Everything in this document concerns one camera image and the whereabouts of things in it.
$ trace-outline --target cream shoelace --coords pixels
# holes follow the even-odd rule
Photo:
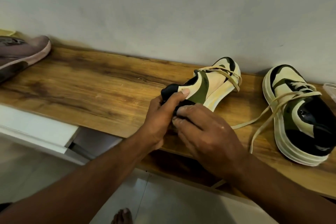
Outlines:
[[[229,82],[231,82],[233,84],[233,86],[236,88],[237,91],[240,90],[239,86],[242,83],[242,78],[240,75],[236,74],[233,71],[230,71],[229,69],[226,69],[225,67],[221,67],[221,66],[210,66],[210,67],[203,67],[201,69],[198,69],[198,71],[209,71],[209,72],[217,72],[220,73],[222,75],[224,75]],[[239,78],[238,84],[234,81],[234,79],[232,78],[231,75],[229,75],[229,73],[234,74],[235,76],[237,76]]]
[[[295,87],[295,90],[297,90],[297,88],[301,87],[301,86],[306,86],[306,88],[302,88],[299,91],[293,91],[293,92],[289,92],[289,93],[285,93],[282,94],[281,96],[276,97],[275,99],[272,100],[272,102],[269,104],[269,106],[261,113],[261,115],[253,120],[250,120],[248,122],[242,123],[242,124],[238,124],[235,126],[231,126],[231,128],[233,129],[238,129],[238,128],[242,128],[245,127],[249,124],[252,124],[254,122],[256,122],[257,120],[260,119],[261,116],[263,116],[270,108],[271,108],[271,104],[275,101],[277,101],[278,99],[283,98],[284,96],[289,96],[289,95],[297,95],[296,97],[293,97],[291,99],[288,99],[282,103],[278,103],[278,105],[276,106],[275,110],[273,111],[273,114],[265,121],[265,123],[263,125],[261,125],[260,128],[258,128],[258,130],[254,133],[253,137],[252,137],[252,141],[251,141],[251,145],[250,145],[250,153],[253,152],[253,143],[254,140],[256,139],[256,137],[267,127],[267,125],[271,122],[271,120],[275,117],[275,115],[281,110],[281,108],[283,106],[285,106],[289,101],[292,101],[294,99],[298,99],[298,98],[306,98],[306,97],[311,97],[311,96],[317,96],[317,95],[322,95],[321,92],[316,91],[316,87],[308,84],[308,83],[304,83],[304,82],[292,82],[291,83],[292,86]],[[304,93],[303,91],[307,90],[307,89],[311,89],[313,90],[312,92],[306,92]]]

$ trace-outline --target shoe sole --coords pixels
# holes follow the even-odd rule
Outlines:
[[[236,62],[235,64],[236,68],[234,69],[234,72],[240,76],[239,66],[237,65]],[[238,83],[239,79],[235,75],[232,75],[232,78],[236,83]],[[231,82],[227,80],[208,96],[203,105],[213,112],[216,109],[219,102],[233,90],[235,90],[235,87]]]
[[[31,55],[29,57],[25,57],[22,59],[14,60],[12,62],[9,62],[3,66],[0,67],[0,83],[14,77],[27,67],[35,64],[36,62],[43,59],[45,56],[48,55],[48,53],[51,50],[51,42],[48,41],[48,44],[45,46],[43,50],[40,52]]]
[[[270,81],[271,72],[274,68],[275,67],[273,67],[266,74],[262,82],[262,89],[263,89],[264,97],[266,101],[268,102],[268,104],[271,104],[272,100],[275,99],[275,95],[271,89],[271,81]],[[272,112],[275,110],[277,105],[278,105],[277,101],[271,104]],[[305,166],[316,167],[317,165],[319,165],[320,163],[322,163],[328,158],[328,155],[327,156],[315,156],[315,155],[306,153],[300,150],[299,148],[297,148],[294,144],[292,144],[286,135],[284,118],[282,116],[281,111],[278,111],[278,113],[274,117],[274,136],[275,136],[276,145],[279,148],[280,152],[294,162],[297,162]]]

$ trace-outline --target hand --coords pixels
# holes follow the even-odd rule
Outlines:
[[[182,106],[177,115],[173,124],[192,155],[209,172],[229,181],[249,155],[230,125],[201,104]]]
[[[137,133],[151,145],[151,150],[157,150],[163,145],[163,136],[166,134],[173,112],[179,103],[189,95],[189,89],[176,92],[161,105],[161,95],[152,99],[144,124]]]

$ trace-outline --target yellow object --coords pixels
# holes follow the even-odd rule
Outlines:
[[[4,30],[4,29],[0,29],[0,35],[4,35],[4,36],[12,36],[16,33],[16,31],[10,31],[10,30]]]

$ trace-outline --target floor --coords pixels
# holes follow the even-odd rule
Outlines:
[[[0,203],[18,201],[57,181],[78,166],[0,139]],[[275,224],[253,202],[217,195],[135,169],[110,197],[91,224],[111,223],[128,207],[135,224]]]

